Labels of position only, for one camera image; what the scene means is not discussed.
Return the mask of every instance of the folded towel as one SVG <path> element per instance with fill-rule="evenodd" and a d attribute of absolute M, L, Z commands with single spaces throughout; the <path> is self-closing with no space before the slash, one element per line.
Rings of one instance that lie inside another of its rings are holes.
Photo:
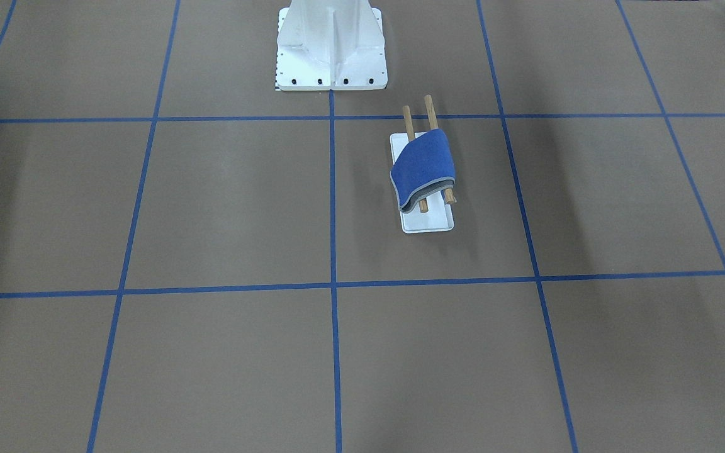
<path fill-rule="evenodd" d="M 408 143 L 393 164 L 391 183 L 404 213 L 419 200 L 454 186 L 455 165 L 446 134 L 433 129 Z"/>

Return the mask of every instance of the white rectangular tray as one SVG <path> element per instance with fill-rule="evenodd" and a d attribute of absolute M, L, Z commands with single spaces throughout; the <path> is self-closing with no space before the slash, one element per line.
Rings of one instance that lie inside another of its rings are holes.
<path fill-rule="evenodd" d="M 423 134 L 423 132 L 415 132 L 416 137 L 420 137 Z M 407 133 L 391 134 L 391 157 L 394 163 L 407 144 Z M 421 214 L 418 207 L 415 207 L 415 209 L 407 214 L 401 211 L 399 212 L 402 219 L 403 232 L 408 234 L 448 232 L 454 228 L 455 221 L 452 218 L 452 206 L 444 203 L 444 197 L 441 195 L 441 192 L 432 193 L 432 195 L 427 197 L 427 206 L 429 207 L 429 212 L 425 214 Z"/>

